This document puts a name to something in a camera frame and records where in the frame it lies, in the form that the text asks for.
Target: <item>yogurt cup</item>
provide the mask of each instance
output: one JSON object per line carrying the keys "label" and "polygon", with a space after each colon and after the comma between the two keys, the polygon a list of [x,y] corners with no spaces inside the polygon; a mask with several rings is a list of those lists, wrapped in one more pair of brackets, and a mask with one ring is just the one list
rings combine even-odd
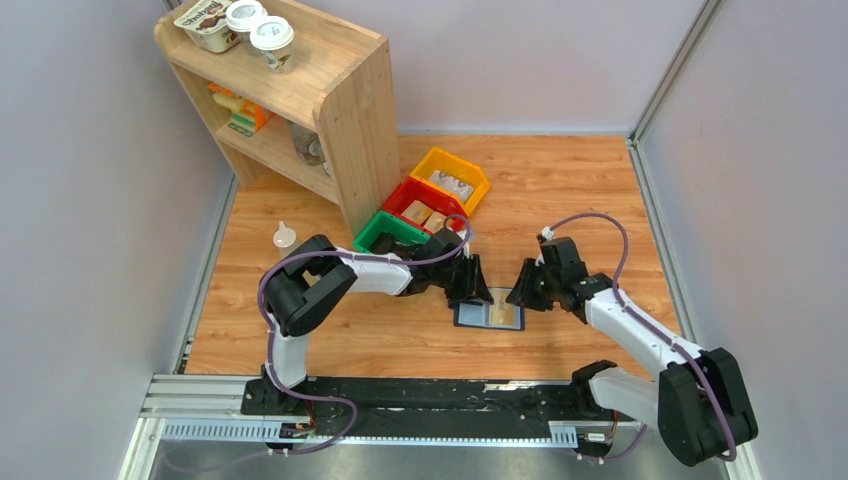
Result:
{"label": "yogurt cup", "polygon": [[174,20],[174,25],[185,30],[198,47],[221,53],[239,42],[238,34],[227,26],[224,13],[231,3],[229,0],[200,0]]}

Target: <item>shelf board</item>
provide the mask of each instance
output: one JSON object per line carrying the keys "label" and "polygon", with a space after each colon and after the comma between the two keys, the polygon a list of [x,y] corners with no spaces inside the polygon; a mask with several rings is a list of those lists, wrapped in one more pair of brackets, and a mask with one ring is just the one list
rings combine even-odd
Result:
{"label": "shelf board", "polygon": [[297,156],[285,118],[275,115],[252,137],[224,125],[215,131],[215,138],[327,200],[339,203],[333,180],[324,169],[306,165]]}
{"label": "shelf board", "polygon": [[266,0],[262,5],[269,15],[286,18],[294,28],[296,68],[289,74],[272,72],[261,57],[251,57],[241,45],[223,53],[196,46],[173,25],[189,5],[163,18],[154,36],[173,63],[317,131],[315,107],[377,48],[382,37],[295,2]]}

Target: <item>wooden shelf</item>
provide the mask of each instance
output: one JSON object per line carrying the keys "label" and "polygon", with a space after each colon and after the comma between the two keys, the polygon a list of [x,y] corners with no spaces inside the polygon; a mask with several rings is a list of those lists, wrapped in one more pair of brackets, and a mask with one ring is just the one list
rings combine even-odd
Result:
{"label": "wooden shelf", "polygon": [[[159,19],[153,36],[239,181],[280,173],[337,204],[356,236],[400,184],[389,41],[291,0],[262,0],[294,28],[295,69],[281,75],[241,45],[223,53],[195,45],[174,19],[196,1]],[[209,82],[277,117],[250,138],[230,130],[230,112],[213,101]],[[332,178],[297,158],[286,120],[318,134]]]}
{"label": "wooden shelf", "polygon": [[339,203],[333,180],[324,169],[306,165],[297,156],[285,118],[275,115],[252,137],[224,125],[215,131],[215,138],[327,200]]}
{"label": "wooden shelf", "polygon": [[177,65],[318,131],[315,106],[377,48],[380,36],[304,5],[279,0],[262,5],[269,15],[285,18],[294,28],[297,63],[290,74],[272,72],[261,57],[251,57],[241,45],[212,53],[198,48],[185,34],[176,42],[161,41],[162,29],[157,29],[155,36],[160,46],[165,45],[168,59]]}

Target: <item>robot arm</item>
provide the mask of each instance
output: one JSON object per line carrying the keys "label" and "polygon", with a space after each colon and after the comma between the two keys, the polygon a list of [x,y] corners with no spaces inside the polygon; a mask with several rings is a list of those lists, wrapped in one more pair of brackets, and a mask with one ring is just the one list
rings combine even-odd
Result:
{"label": "robot arm", "polygon": [[[705,373],[735,443],[757,436],[745,383],[730,353],[721,348],[704,351],[675,335],[619,290],[622,306],[609,277],[588,274],[572,239],[539,240],[541,259],[525,260],[507,301],[540,311],[559,303],[623,346],[655,380],[630,375],[609,361],[584,367],[572,379],[589,410],[616,410],[657,428],[672,454],[685,465],[720,455],[728,448],[727,440],[704,397],[703,385],[680,353],[685,351]],[[637,322],[625,307],[644,322]]]}
{"label": "robot arm", "polygon": [[[695,465],[720,455],[728,448],[719,418],[704,398],[685,351],[705,373],[727,419],[736,444],[757,436],[757,423],[736,360],[723,349],[704,351],[678,337],[619,295],[626,307],[644,320],[636,322],[617,301],[609,277],[589,275],[570,238],[540,238],[540,260],[526,259],[507,301],[525,308],[552,310],[554,303],[572,312],[584,323],[604,332],[631,353],[654,381],[627,374],[609,361],[593,363],[574,372],[573,385],[584,397],[588,412],[612,409],[657,428],[674,456]],[[375,243],[376,257],[368,261],[317,256],[293,261],[272,277],[264,294],[265,306],[279,324],[272,338],[275,370],[285,387],[306,378],[309,334],[350,292],[382,292],[414,295],[430,285],[441,287],[451,303],[493,301],[477,255],[460,252],[453,257],[420,264],[398,264],[397,260],[421,261],[455,250],[461,238],[442,229],[425,245],[406,247],[392,238]],[[293,254],[343,251],[323,235],[316,235]],[[661,341],[657,335],[668,341]]]}
{"label": "robot arm", "polygon": [[291,253],[333,252],[284,265],[268,281],[263,292],[265,308],[277,322],[272,337],[275,371],[287,388],[306,378],[306,352],[309,334],[318,328],[347,293],[379,292],[389,295],[415,295],[430,285],[442,287],[451,303],[484,301],[492,295],[483,279],[480,257],[461,251],[439,262],[403,265],[398,261],[422,261],[455,250],[462,238],[443,228],[424,245],[406,247],[391,235],[381,235],[374,244],[376,255],[368,261],[343,258],[347,252],[333,246],[324,235],[315,235]]}

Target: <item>green bin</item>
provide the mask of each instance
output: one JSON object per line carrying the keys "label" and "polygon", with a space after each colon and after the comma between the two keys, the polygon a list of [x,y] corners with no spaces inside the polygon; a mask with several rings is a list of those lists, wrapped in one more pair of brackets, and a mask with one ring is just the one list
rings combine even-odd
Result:
{"label": "green bin", "polygon": [[353,241],[353,248],[360,252],[373,253],[371,245],[383,232],[391,233],[405,245],[424,244],[430,240],[430,235],[381,210]]}

